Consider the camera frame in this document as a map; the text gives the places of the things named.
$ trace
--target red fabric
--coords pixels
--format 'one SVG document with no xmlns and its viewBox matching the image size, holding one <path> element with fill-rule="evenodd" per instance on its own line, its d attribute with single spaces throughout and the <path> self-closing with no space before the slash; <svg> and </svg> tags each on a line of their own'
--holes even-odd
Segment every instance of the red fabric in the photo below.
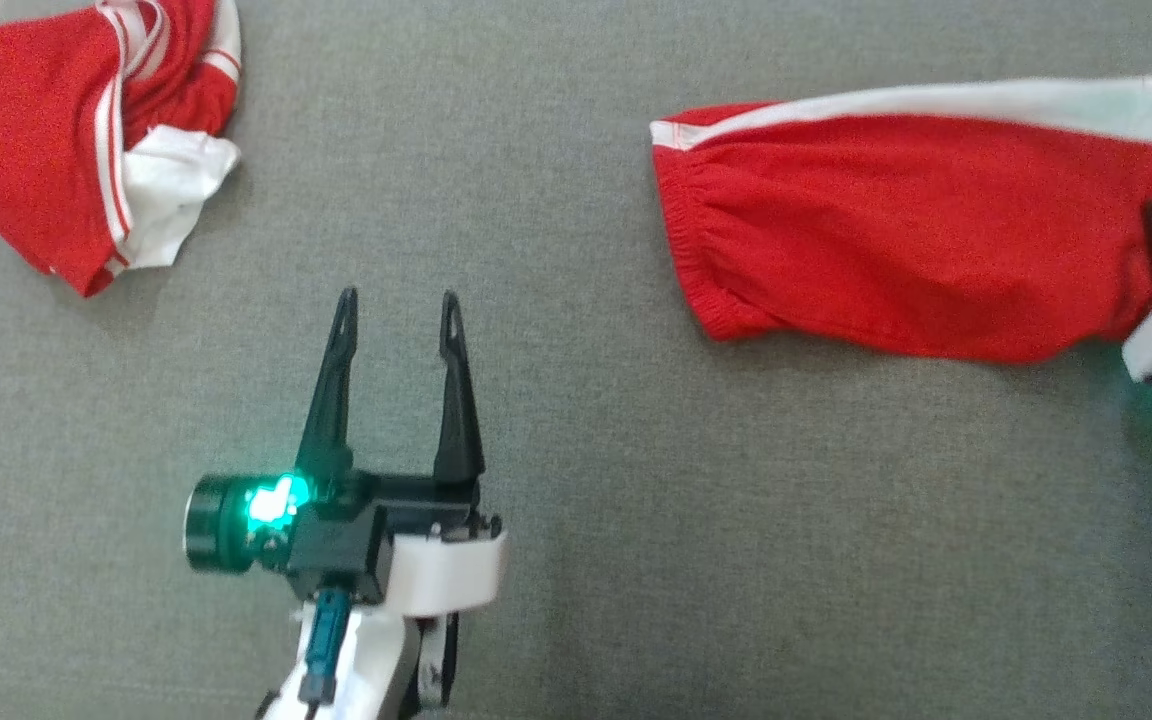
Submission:
<svg viewBox="0 0 1152 720">
<path fill-rule="evenodd" d="M 200 62 L 212 0 L 160 6 L 170 28 L 157 38 L 168 44 L 162 63 L 143 78 L 126 71 L 122 114 L 112 109 L 104 120 L 122 124 L 127 149 L 156 124 L 217 135 L 237 94 L 225 73 Z M 157 18 L 145 3 L 141 16 L 146 26 Z M 101 164 L 113 172 L 122 152 L 99 156 L 96 111 L 124 73 L 123 53 L 131 61 L 136 51 L 122 50 L 120 32 L 90 6 L 0 26 L 0 234 L 33 268 L 61 275 L 83 296 L 113 281 L 106 265 L 120 260 L 116 243 L 132 227 L 120 191 L 103 195 Z"/>
<path fill-rule="evenodd" d="M 1152 306 L 1149 143 L 886 115 L 655 146 L 654 161 L 680 282 L 714 340 L 791 329 L 1033 363 L 1123 340 Z"/>
<path fill-rule="evenodd" d="M 91 8 L 0 26 L 0 234 L 38 272 L 108 259 L 91 118 L 118 47 Z"/>
</svg>

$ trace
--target white trim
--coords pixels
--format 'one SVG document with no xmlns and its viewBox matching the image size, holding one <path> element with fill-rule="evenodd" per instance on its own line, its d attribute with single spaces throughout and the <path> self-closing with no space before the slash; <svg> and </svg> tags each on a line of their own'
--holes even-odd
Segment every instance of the white trim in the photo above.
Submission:
<svg viewBox="0 0 1152 720">
<path fill-rule="evenodd" d="M 211 17 L 211 36 L 207 37 L 207 50 L 220 50 L 233 58 L 236 63 L 242 65 L 243 37 L 242 28 L 238 25 L 238 6 L 234 3 L 234 0 L 215 0 L 215 9 L 212 10 Z M 238 82 L 238 78 L 234 77 L 234 82 Z"/>
<path fill-rule="evenodd" d="M 225 73 L 225 76 L 234 81 L 234 85 L 238 84 L 238 66 L 228 55 L 221 55 L 215 50 L 207 50 L 207 53 L 202 56 L 202 61 L 217 68 L 220 73 Z"/>
<path fill-rule="evenodd" d="M 124 39 L 124 54 L 123 58 L 141 58 L 141 52 L 145 47 L 146 41 L 146 29 L 145 18 L 141 16 L 141 8 L 137 8 L 136 0 L 130 3 L 106 3 L 106 8 L 109 8 L 111 13 L 114 13 L 120 18 L 123 20 L 122 26 L 119 29 L 124 29 L 127 31 L 127 37 Z M 131 63 L 124 63 L 123 70 Z"/>
<path fill-rule="evenodd" d="M 119 242 L 123 236 L 123 223 L 118 219 L 118 205 L 114 197 L 115 179 L 109 175 L 109 106 L 113 103 L 114 81 L 111 81 L 96 103 L 96 176 L 100 180 L 101 205 L 105 207 L 105 225 L 109 236 Z"/>
<path fill-rule="evenodd" d="M 142 0 L 145 3 L 152 6 L 156 13 L 154 29 L 150 31 L 150 38 L 147 38 L 147 45 L 145 51 L 147 52 L 147 58 L 145 63 L 136 70 L 136 73 L 128 78 L 130 82 L 142 82 L 154 76 L 154 73 L 159 73 L 159 68 L 162 67 L 162 61 L 168 56 L 168 46 L 172 45 L 172 17 L 159 5 L 156 0 Z M 136 63 L 129 63 L 128 67 L 132 67 Z"/>
<path fill-rule="evenodd" d="M 109 227 L 109 240 L 118 247 L 127 238 L 127 234 L 132 232 L 132 211 L 123 192 L 122 69 L 127 67 L 127 36 L 123 33 L 123 23 L 119 22 L 122 15 L 118 14 L 118 9 L 101 5 L 97 10 L 109 21 L 109 26 L 114 28 L 114 35 L 118 37 L 119 73 L 114 74 L 114 78 L 101 91 L 92 122 L 96 132 L 96 172 L 100 180 L 105 222 Z"/>
<path fill-rule="evenodd" d="M 652 142 L 675 150 L 691 150 L 702 142 L 748 129 L 892 114 L 1002 120 L 1152 143 L 1152 76 L 879 88 L 767 105 L 712 126 L 657 120 L 652 123 Z"/>
</svg>

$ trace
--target gray fabric surface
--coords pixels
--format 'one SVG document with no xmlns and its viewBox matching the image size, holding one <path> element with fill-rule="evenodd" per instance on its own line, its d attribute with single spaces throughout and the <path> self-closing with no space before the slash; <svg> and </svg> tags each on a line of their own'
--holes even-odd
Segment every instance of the gray fabric surface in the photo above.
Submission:
<svg viewBox="0 0 1152 720">
<path fill-rule="evenodd" d="M 516 546 L 448 717 L 1152 717 L 1152 393 L 1115 348 L 710 343 L 646 136 L 698 105 L 1152 73 L 1152 3 L 242 18 L 247 156 L 175 268 L 81 301 L 0 241 L 0 720 L 241 719 L 282 679 L 285 583 L 190 574 L 180 515 L 204 471 L 291 460 L 348 283 L 381 469 L 429 465 L 440 291 L 465 305 Z"/>
</svg>

